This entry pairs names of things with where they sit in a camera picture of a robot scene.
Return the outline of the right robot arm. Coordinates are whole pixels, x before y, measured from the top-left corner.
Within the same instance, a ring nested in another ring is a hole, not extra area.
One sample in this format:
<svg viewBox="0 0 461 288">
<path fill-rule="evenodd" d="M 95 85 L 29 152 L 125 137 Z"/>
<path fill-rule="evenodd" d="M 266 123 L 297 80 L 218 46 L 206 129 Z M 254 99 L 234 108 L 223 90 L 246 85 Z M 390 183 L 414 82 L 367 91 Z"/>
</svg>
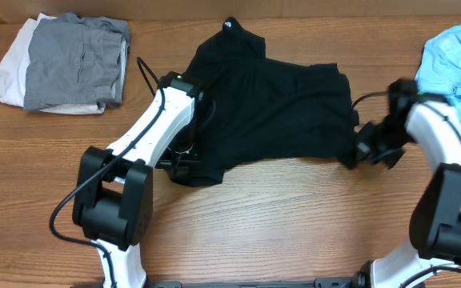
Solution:
<svg viewBox="0 0 461 288">
<path fill-rule="evenodd" d="M 355 162 L 393 167 L 409 142 L 420 146 L 431 180 L 414 208 L 409 238 L 383 258 L 366 262 L 348 287 L 421 287 L 442 271 L 461 274 L 461 127 L 441 94 L 422 92 L 412 79 L 391 83 L 388 115 L 355 135 Z"/>
</svg>

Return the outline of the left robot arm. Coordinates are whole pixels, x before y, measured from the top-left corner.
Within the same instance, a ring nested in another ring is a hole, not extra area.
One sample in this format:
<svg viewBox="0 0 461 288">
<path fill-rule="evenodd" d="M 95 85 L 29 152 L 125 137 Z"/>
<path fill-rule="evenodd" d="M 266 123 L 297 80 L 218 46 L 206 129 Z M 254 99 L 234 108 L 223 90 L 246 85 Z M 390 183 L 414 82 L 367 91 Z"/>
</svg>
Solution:
<svg viewBox="0 0 461 288">
<path fill-rule="evenodd" d="M 197 113 L 212 107 L 200 82 L 169 72 L 138 121 L 106 149 L 89 147 L 78 171 L 72 218 L 98 244 L 103 287 L 144 287 L 139 243 L 153 214 L 154 168 L 170 175 L 198 164 Z"/>
</svg>

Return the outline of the black polo shirt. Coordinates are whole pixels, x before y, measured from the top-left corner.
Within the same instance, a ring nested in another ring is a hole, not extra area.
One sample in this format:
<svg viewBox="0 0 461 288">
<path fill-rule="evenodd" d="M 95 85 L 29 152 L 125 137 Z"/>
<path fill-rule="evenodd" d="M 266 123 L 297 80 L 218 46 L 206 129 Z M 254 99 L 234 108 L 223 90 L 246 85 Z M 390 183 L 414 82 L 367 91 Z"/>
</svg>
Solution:
<svg viewBox="0 0 461 288">
<path fill-rule="evenodd" d="M 228 18 L 196 50 L 185 76 L 203 85 L 195 165 L 176 167 L 174 183 L 218 185 L 226 170 L 267 158 L 335 158 L 354 165 L 348 78 L 336 64 L 301 66 L 269 59 L 264 38 Z"/>
</svg>

